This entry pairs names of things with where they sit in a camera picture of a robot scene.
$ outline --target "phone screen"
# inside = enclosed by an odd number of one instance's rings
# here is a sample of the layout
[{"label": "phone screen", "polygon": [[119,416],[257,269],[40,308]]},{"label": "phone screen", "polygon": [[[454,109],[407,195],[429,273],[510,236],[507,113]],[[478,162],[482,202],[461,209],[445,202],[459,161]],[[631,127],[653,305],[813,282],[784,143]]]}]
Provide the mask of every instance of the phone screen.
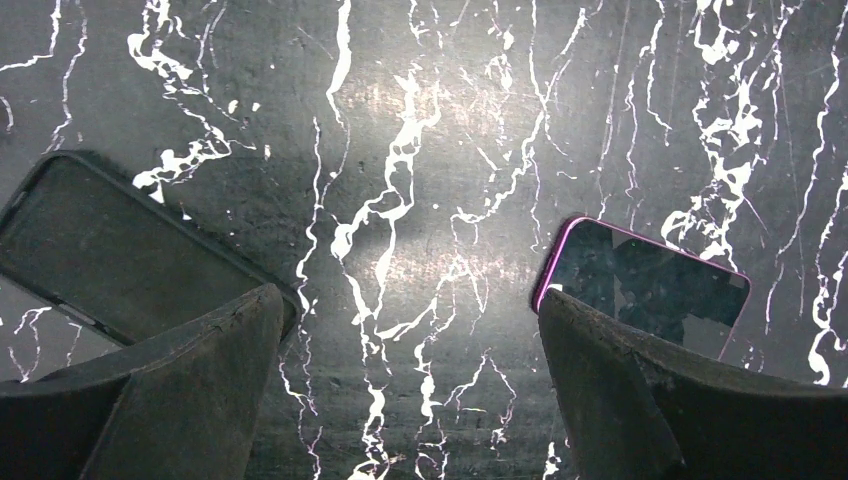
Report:
[{"label": "phone screen", "polygon": [[77,161],[50,161],[0,231],[0,269],[129,345],[265,283]]},{"label": "phone screen", "polygon": [[560,290],[643,332],[719,358],[750,285],[721,267],[591,219],[564,227],[535,299]]}]

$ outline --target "marble countertop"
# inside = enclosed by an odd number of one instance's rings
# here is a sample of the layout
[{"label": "marble countertop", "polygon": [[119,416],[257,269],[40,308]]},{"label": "marble countertop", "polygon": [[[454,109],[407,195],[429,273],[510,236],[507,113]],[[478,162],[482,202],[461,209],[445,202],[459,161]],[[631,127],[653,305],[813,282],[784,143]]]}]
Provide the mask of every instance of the marble countertop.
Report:
[{"label": "marble countertop", "polygon": [[[247,478],[574,478],[529,300],[577,212],[751,279],[723,361],[848,386],[844,1],[7,3],[0,200],[95,150],[306,307]],[[3,378],[115,349],[0,287]]]}]

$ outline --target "black phone case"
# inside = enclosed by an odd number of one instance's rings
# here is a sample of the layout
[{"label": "black phone case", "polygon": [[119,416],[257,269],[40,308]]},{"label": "black phone case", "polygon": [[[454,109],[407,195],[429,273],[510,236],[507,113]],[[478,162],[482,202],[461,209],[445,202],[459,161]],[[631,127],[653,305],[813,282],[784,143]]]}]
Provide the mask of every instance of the black phone case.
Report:
[{"label": "black phone case", "polygon": [[[241,272],[245,273],[247,276],[255,278],[261,283],[272,283],[276,285],[277,288],[280,290],[283,299],[286,301],[286,303],[289,304],[288,307],[285,308],[286,318],[284,319],[284,325],[286,326],[286,329],[283,331],[283,338],[285,338],[288,331],[291,329],[291,327],[294,326],[298,318],[302,315],[302,308],[296,301],[297,296],[288,285],[286,285],[281,280],[275,278],[271,274],[263,271],[260,267],[255,265],[250,260],[247,260],[237,255],[235,252],[221,245],[217,241],[205,236],[200,230],[197,229],[197,227],[195,227],[194,229],[189,228],[188,225],[190,224],[188,224],[185,220],[183,220],[175,213],[165,209],[164,206],[156,203],[155,201],[144,195],[140,190],[129,184],[126,178],[116,173],[114,168],[110,168],[110,166],[106,164],[106,161],[104,159],[100,158],[99,156],[95,156],[94,154],[80,154],[77,152],[60,150],[43,156],[32,168],[32,170],[30,170],[30,172],[21,182],[20,186],[15,190],[15,193],[12,195],[10,201],[3,207],[2,211],[0,211],[0,236],[2,236],[2,233],[7,228],[9,222],[15,216],[20,205],[25,200],[27,192],[34,188],[34,186],[39,182],[40,178],[50,168],[51,164],[56,161],[71,161],[85,167],[93,174],[108,182],[119,192],[138,202],[138,204],[142,205],[150,213],[157,216],[161,220],[167,222],[172,227],[176,228],[180,233],[190,238],[194,243],[198,244],[200,247],[224,259],[226,262],[228,262]],[[102,336],[105,336],[110,341],[116,342],[123,346],[127,346],[132,343],[129,342],[126,338],[122,338],[121,335],[116,334],[114,330],[110,329],[109,325],[102,323],[96,318],[88,317],[84,312],[75,307],[73,304],[65,302],[64,299],[58,298],[56,295],[45,291],[43,288],[40,288],[33,282],[28,281],[26,278],[21,278],[20,275],[7,271],[3,268],[2,264],[0,264],[0,275],[2,275],[10,283],[16,285],[18,288],[21,288],[22,290],[29,292],[31,295],[38,297],[45,304],[48,304],[49,306],[62,312],[64,315],[67,315],[68,317],[76,320],[81,325],[88,325],[89,327],[92,327],[95,332]],[[232,299],[223,299],[222,304],[226,303],[229,300]]]}]

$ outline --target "phone case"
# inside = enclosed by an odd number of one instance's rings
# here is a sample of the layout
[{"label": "phone case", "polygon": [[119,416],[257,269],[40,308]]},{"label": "phone case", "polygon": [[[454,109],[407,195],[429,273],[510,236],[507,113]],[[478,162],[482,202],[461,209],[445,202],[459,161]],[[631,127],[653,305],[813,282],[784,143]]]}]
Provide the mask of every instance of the phone case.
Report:
[{"label": "phone case", "polygon": [[[643,235],[639,235],[635,232],[631,232],[631,231],[616,227],[615,225],[611,225],[609,223],[606,223],[606,222],[603,222],[603,221],[600,221],[600,220],[596,220],[596,219],[594,219],[592,217],[588,217],[586,215],[577,215],[577,216],[570,217],[568,220],[566,220],[565,224],[563,224],[562,228],[560,229],[560,232],[557,236],[556,243],[554,243],[554,247],[551,249],[551,254],[548,257],[548,261],[545,264],[545,269],[542,271],[542,275],[540,277],[539,284],[537,285],[536,291],[533,295],[532,308],[533,308],[534,312],[539,313],[539,308],[541,307],[542,300],[545,298],[545,293],[547,292],[548,287],[551,283],[551,278],[553,277],[553,274],[554,274],[556,262],[559,259],[560,254],[562,253],[562,249],[565,246],[565,241],[568,238],[568,234],[575,227],[575,225],[577,225],[580,222],[584,222],[584,221],[594,222],[596,224],[603,225],[604,227],[607,227],[611,230],[618,231],[618,232],[621,232],[621,233],[626,234],[626,235],[630,235],[634,238],[637,238],[637,239],[644,241],[646,243],[655,245],[657,247],[667,249],[667,250],[673,250],[675,253],[678,253],[678,254],[683,255],[685,257],[688,257],[688,258],[691,258],[692,260],[695,260],[699,263],[709,265],[711,267],[714,267],[718,270],[722,270],[724,272],[728,272],[731,275],[738,275],[738,276],[742,277],[746,282],[748,282],[749,286],[751,285],[751,281],[747,276],[745,276],[741,273],[729,270],[729,269],[727,269],[727,268],[725,268],[721,265],[717,265],[713,262],[708,262],[706,260],[703,260],[703,259],[701,259],[701,258],[699,258],[695,255],[692,255],[689,252],[686,252],[686,251],[683,251],[683,250],[675,250],[671,247],[663,245],[662,243],[651,240],[650,238],[647,238]],[[747,305],[749,299],[750,299],[750,293],[749,293],[748,297],[745,299],[745,303],[743,304],[742,310],[740,310],[740,312],[744,311],[745,305]],[[733,335],[733,329],[731,329],[731,333],[730,333],[730,335],[728,335],[728,340],[732,337],[732,335]]]},{"label": "phone case", "polygon": [[[33,169],[30,170],[30,172],[21,182],[21,185],[15,190],[15,193],[12,195],[11,200],[4,206],[2,211],[0,211],[0,234],[5,231],[11,219],[15,216],[16,211],[24,200],[27,192],[34,188],[34,186],[38,183],[39,179],[48,170],[50,165],[53,162],[57,161],[75,162],[78,165],[85,167],[87,170],[89,170],[96,176],[108,182],[116,190],[132,198],[133,201],[138,202],[138,204],[142,205],[146,210],[148,210],[164,222],[168,223],[170,226],[176,228],[181,234],[190,238],[193,242],[199,244],[201,248],[204,248],[212,254],[224,259],[226,262],[240,270],[242,273],[246,274],[249,277],[255,278],[261,283],[275,284],[279,288],[283,299],[290,304],[291,316],[293,318],[299,318],[301,316],[302,308],[299,303],[295,301],[296,295],[288,285],[286,285],[279,279],[274,278],[267,272],[264,272],[261,268],[253,264],[251,261],[238,256],[237,254],[224,247],[223,245],[219,244],[215,240],[206,237],[199,230],[197,230],[196,227],[194,229],[189,228],[188,225],[190,224],[188,224],[185,220],[177,216],[175,213],[166,210],[162,205],[156,203],[155,201],[144,195],[138,189],[129,184],[125,178],[115,173],[113,169],[108,167],[108,165],[105,165],[105,162],[103,160],[96,158],[93,154],[84,156],[77,152],[56,151],[43,156],[36,163]],[[109,328],[107,325],[101,324],[99,321],[97,321],[97,319],[86,318],[84,315],[81,315],[81,312],[74,311],[73,305],[66,304],[63,299],[56,298],[50,292],[46,292],[45,290],[39,288],[38,285],[34,285],[31,282],[28,282],[26,279],[20,278],[18,275],[6,271],[2,268],[2,265],[0,265],[0,275],[3,275],[3,277],[9,282],[15,284],[16,286],[25,291],[28,291],[30,294],[38,297],[46,304],[49,304],[56,310],[61,311],[63,314],[74,318],[81,324],[86,324],[93,327],[95,331],[97,331],[101,335],[104,335],[109,340],[117,341],[119,343],[123,343],[124,345],[127,344],[125,341],[122,341],[122,339],[116,338],[114,335],[110,334],[108,332]],[[293,325],[294,323],[294,321],[291,321],[288,318],[286,319],[286,325]]]}]

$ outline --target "tabletop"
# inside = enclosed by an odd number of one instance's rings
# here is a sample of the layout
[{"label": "tabletop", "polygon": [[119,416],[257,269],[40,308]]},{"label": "tabletop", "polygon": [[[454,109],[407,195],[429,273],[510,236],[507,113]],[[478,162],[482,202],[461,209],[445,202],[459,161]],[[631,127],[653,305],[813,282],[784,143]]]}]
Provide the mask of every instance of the tabletop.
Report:
[{"label": "tabletop", "polygon": [[[94,150],[292,285],[247,478],[574,478],[529,304],[575,213],[751,279],[722,361],[848,386],[846,12],[11,2],[0,200]],[[6,284],[0,319],[4,379],[115,349]]]}]

